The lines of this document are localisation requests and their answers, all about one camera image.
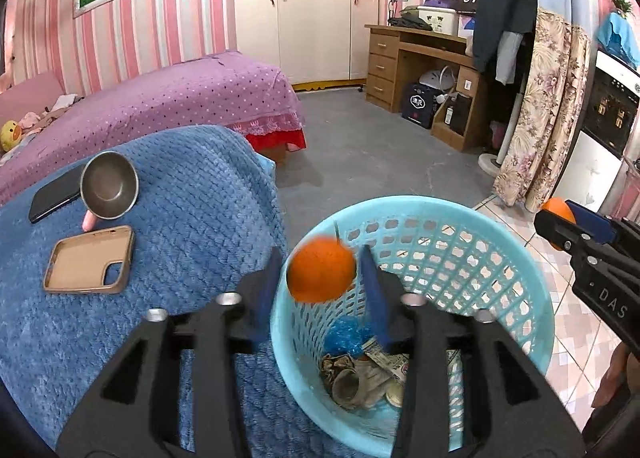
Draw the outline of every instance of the pink headboard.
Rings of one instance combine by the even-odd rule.
[[[18,122],[28,112],[41,115],[45,106],[51,109],[63,94],[53,72],[41,73],[12,86],[0,94],[0,127],[8,120]]]

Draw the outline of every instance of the basket rim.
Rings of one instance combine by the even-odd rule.
[[[288,314],[285,315],[284,304],[287,301],[292,301],[292,298],[289,295],[289,289],[287,288],[286,275],[290,259],[299,247],[312,237],[318,235],[320,232],[333,230],[334,222],[340,222],[342,219],[345,219],[354,213],[359,213],[361,210],[371,208],[372,206],[393,207],[402,206],[403,204],[406,205],[408,202],[447,207],[454,212],[462,214],[475,214],[477,215],[476,221],[483,223],[488,231],[491,231],[496,236],[503,238],[506,242],[513,244],[512,248],[516,251],[524,266],[528,266],[528,271],[537,275],[538,281],[541,284],[539,293],[543,296],[542,299],[545,300],[546,305],[548,305],[548,308],[545,308],[545,312],[542,317],[549,317],[550,322],[545,322],[539,328],[538,336],[540,340],[537,341],[536,344],[532,345],[529,353],[529,358],[531,358],[543,375],[546,374],[551,361],[555,338],[554,312],[551,304],[551,295],[546,287],[544,275],[538,268],[537,264],[532,260],[524,245],[519,245],[507,231],[475,209],[455,202],[450,202],[448,200],[428,196],[385,196],[356,203],[341,209],[340,211],[330,215],[328,218],[325,218],[323,221],[318,223],[318,225],[313,227],[296,244],[296,247],[290,252],[289,257],[287,257],[282,266],[280,281],[278,282],[278,289],[276,291],[276,297],[271,311],[270,333],[273,353],[287,389],[290,391],[300,408],[302,408],[306,415],[318,427],[325,431],[325,433],[329,434],[332,438],[340,441],[348,447],[379,458],[388,458],[391,455],[393,441],[376,437],[371,434],[364,434],[359,430],[339,422],[332,416],[327,416],[329,414],[327,408],[314,394],[309,394],[310,388],[307,385],[306,379],[300,372],[300,368],[295,365],[296,356],[293,351],[292,340],[288,336],[290,328],[287,327],[287,322],[290,323],[290,316]]]

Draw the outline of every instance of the light blue plastic basket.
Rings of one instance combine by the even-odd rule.
[[[356,252],[372,247],[378,264],[402,277],[404,287],[439,307],[472,314],[489,308],[545,373],[554,342],[554,315],[542,273],[512,234],[452,202],[421,196],[377,198],[325,219],[300,241],[335,235]],[[399,410],[379,403],[348,412],[324,390],[318,364],[329,326],[338,317],[363,316],[366,296],[360,276],[340,299],[296,303],[286,283],[285,262],[271,315],[271,340],[282,377],[303,411],[336,440],[380,458],[390,456]],[[450,448],[462,442],[462,367],[449,367]]]

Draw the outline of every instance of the wardrobe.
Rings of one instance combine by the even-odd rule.
[[[238,50],[292,84],[364,79],[378,0],[235,0]]]

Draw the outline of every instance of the pink handle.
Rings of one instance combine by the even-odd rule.
[[[95,229],[95,225],[98,222],[98,216],[91,211],[87,211],[82,220],[82,230],[84,232],[90,232]]]

